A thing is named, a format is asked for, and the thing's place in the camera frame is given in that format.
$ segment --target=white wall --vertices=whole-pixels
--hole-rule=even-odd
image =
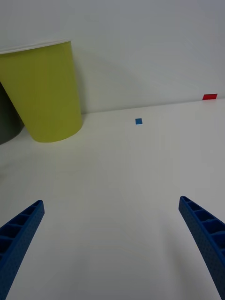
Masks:
[[[1,145],[0,226],[45,204],[7,300],[219,300],[178,204],[225,222],[224,115],[225,99],[93,113],[64,141]]]
[[[7,0],[0,48],[71,38],[83,112],[225,97],[222,0]]]

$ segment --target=blue sticker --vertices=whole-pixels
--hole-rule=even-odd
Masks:
[[[135,119],[136,125],[142,124],[142,118]]]

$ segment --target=red sticker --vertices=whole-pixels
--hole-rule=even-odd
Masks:
[[[204,94],[203,100],[216,100],[217,94]]]

